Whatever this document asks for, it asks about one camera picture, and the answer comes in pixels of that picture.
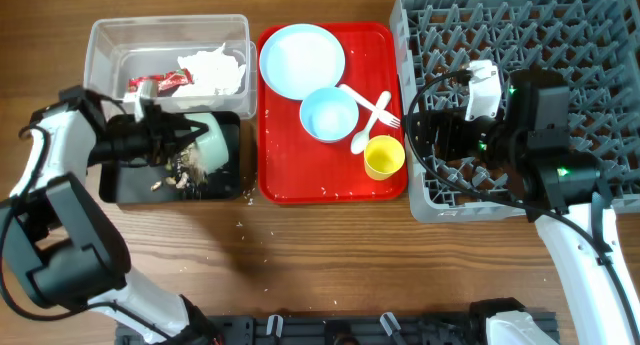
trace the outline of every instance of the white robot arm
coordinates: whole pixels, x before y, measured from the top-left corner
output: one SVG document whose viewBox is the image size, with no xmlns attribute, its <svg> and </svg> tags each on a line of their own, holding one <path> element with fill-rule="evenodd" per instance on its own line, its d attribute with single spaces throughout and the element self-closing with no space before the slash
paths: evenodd
<svg viewBox="0 0 640 345">
<path fill-rule="evenodd" d="M 419 98 L 448 78 L 468 86 L 466 113 L 414 113 Z M 558 269 L 581 344 L 638 344 L 640 305 L 617 239 L 613 196 L 599 160 L 570 150 L 568 85 L 553 71 L 520 70 L 509 74 L 504 109 L 502 93 L 499 70 L 489 60 L 472 61 L 429 82 L 411 102 L 405 123 L 415 158 L 451 189 L 526 210 Z M 500 112 L 504 119 L 496 120 Z M 488 169 L 501 168 L 520 201 L 443 178 L 424 161 L 430 155 L 444 161 L 475 157 Z M 513 310 L 485 314 L 483 338 L 477 340 L 492 345 L 553 342 L 525 313 Z"/>
<path fill-rule="evenodd" d="M 211 342 L 218 334 L 197 307 L 131 267 L 124 239 L 84 189 L 88 166 L 133 159 L 164 165 L 207 126 L 142 100 L 136 118 L 125 116 L 110 125 L 101 108 L 105 97 L 80 87 L 62 92 L 60 100 L 34 113 L 25 128 L 34 138 L 31 156 L 11 197 L 0 203 L 4 260 L 40 307 L 60 305 L 69 315 L 101 312 L 150 344 Z M 43 250 L 35 246 L 59 226 L 68 239 Z M 39 321 L 66 316 L 25 311 L 1 280 L 2 296 L 18 314 Z"/>
</svg>

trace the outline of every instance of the plastic dish rack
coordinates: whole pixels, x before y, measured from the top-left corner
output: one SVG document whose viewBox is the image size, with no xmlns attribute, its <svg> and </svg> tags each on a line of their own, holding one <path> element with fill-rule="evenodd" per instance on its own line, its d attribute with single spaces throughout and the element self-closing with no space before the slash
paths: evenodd
<svg viewBox="0 0 640 345">
<path fill-rule="evenodd" d="M 502 81 L 538 66 L 562 73 L 571 89 L 571 145 L 599 157 L 616 212 L 640 211 L 640 12 L 636 0 L 396 0 L 390 26 L 406 113 L 417 89 L 471 60 L 491 59 Z M 420 99 L 427 109 L 466 106 L 460 89 Z M 501 106 L 505 106 L 503 94 Z M 468 188 L 507 198 L 507 175 L 473 158 L 427 163 Z M 519 209 L 469 199 L 431 178 L 408 156 L 411 212 L 421 222 L 497 220 Z"/>
</svg>

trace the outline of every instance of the white plate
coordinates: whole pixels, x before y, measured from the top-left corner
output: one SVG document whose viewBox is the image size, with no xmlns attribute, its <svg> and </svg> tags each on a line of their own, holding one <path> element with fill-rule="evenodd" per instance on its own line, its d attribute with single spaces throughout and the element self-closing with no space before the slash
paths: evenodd
<svg viewBox="0 0 640 345">
<path fill-rule="evenodd" d="M 276 31 L 260 52 L 260 73 L 281 96 L 303 100 L 315 90 L 336 86 L 344 73 L 342 45 L 327 30 L 309 24 Z"/>
</svg>

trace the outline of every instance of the wooden table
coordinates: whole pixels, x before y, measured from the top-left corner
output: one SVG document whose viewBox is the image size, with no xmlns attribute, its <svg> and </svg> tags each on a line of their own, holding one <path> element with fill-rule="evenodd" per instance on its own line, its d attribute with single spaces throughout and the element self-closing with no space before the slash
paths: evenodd
<svg viewBox="0 0 640 345">
<path fill-rule="evenodd" d="M 394 0 L 0 0 L 0 192 L 22 174 L 29 142 L 16 134 L 32 111 L 82 83 L 89 32 L 101 18 L 241 13 L 258 39 L 293 22 L 388 23 Z M 244 124 L 243 134 L 254 131 Z M 253 174 L 252 162 L 245 164 Z M 87 187 L 97 198 L 98 168 Z M 252 176 L 248 189 L 255 186 Z M 117 207 L 100 202 L 133 263 L 205 313 L 376 315 L 464 310 L 513 296 L 558 314 L 562 342 L 576 343 L 555 267 L 522 218 L 420 224 L 406 195 L 379 203 L 280 207 L 251 195 L 232 203 Z M 640 280 L 639 215 L 619 216 L 624 255 Z M 20 295 L 12 277 L 13 293 Z M 115 324 L 96 314 L 35 323 L 0 305 L 0 344 L 111 344 Z"/>
</svg>

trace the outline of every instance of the yellow cup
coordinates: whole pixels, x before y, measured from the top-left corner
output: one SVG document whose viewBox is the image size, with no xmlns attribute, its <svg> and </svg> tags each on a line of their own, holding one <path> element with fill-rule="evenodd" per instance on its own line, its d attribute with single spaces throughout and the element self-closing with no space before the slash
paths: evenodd
<svg viewBox="0 0 640 345">
<path fill-rule="evenodd" d="M 376 136 L 364 149 L 364 170 L 373 180 L 385 180 L 404 164 L 402 144 L 388 135 Z"/>
</svg>

